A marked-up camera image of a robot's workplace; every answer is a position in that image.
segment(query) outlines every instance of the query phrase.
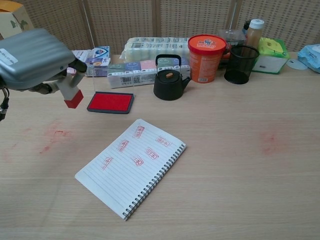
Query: beige wall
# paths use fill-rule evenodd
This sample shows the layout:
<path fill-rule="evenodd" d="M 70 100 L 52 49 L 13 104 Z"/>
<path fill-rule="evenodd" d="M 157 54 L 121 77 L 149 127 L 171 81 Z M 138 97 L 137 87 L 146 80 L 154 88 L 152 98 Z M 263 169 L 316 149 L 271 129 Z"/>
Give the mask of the beige wall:
<path fill-rule="evenodd" d="M 230 24 L 242 29 L 251 18 L 264 19 L 264 37 L 283 39 L 289 51 L 320 43 L 319 0 L 16 1 L 35 27 L 46 28 L 70 49 L 109 45 L 112 54 L 120 54 L 128 38 L 217 34 Z"/>

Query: spiral notebook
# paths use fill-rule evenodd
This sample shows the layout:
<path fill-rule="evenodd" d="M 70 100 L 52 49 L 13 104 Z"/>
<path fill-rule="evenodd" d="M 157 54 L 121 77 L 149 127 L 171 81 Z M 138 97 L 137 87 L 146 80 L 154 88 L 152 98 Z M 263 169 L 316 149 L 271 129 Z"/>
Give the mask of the spiral notebook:
<path fill-rule="evenodd" d="M 138 119 L 75 178 L 127 220 L 185 148 L 178 138 Z"/>

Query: kettle lid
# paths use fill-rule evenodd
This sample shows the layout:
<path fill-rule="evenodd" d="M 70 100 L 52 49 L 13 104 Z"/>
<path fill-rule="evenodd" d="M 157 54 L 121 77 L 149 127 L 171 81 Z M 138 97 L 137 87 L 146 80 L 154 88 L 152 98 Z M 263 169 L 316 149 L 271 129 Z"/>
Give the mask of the kettle lid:
<path fill-rule="evenodd" d="M 166 84 L 174 83 L 181 79 L 180 72 L 172 69 L 161 70 L 157 73 L 158 79 Z"/>

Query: spiral binding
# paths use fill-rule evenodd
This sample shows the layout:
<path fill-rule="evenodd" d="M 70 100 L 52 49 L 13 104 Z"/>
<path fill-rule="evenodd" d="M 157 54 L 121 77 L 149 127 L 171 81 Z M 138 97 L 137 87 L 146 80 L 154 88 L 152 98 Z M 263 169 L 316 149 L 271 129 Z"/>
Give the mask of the spiral binding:
<path fill-rule="evenodd" d="M 179 146 L 179 148 L 174 152 L 171 159 L 168 159 L 168 161 L 163 165 L 163 167 L 161 168 L 161 170 L 159 170 L 156 176 L 154 176 L 153 179 L 151 179 L 151 181 L 149 182 L 149 184 L 147 184 L 145 188 L 143 188 L 143 191 L 140 192 L 141 194 L 138 194 L 138 196 L 134 199 L 135 201 L 132 201 L 132 204 L 130 204 L 129 207 L 125 209 L 126 212 L 123 212 L 122 214 L 125 216 L 126 220 L 146 199 L 147 195 L 151 193 L 155 186 L 160 182 L 160 180 L 164 177 L 169 168 L 171 168 L 171 166 L 176 162 L 184 148 L 185 145 L 181 144 L 181 146 Z"/>

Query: bottle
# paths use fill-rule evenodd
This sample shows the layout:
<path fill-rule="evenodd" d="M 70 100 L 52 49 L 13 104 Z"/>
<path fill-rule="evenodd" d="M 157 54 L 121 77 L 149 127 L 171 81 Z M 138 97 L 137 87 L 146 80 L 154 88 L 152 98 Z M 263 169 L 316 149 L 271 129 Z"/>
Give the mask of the bottle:
<path fill-rule="evenodd" d="M 245 23 L 243 25 L 242 32 L 245 35 L 245 38 L 247 38 L 247 32 L 248 32 L 248 28 L 249 28 L 250 22 L 251 22 L 251 20 L 247 20 L 247 21 L 245 21 Z"/>
<path fill-rule="evenodd" d="M 258 49 L 259 41 L 262 35 L 265 21 L 261 19 L 252 19 L 247 32 L 246 45 Z"/>

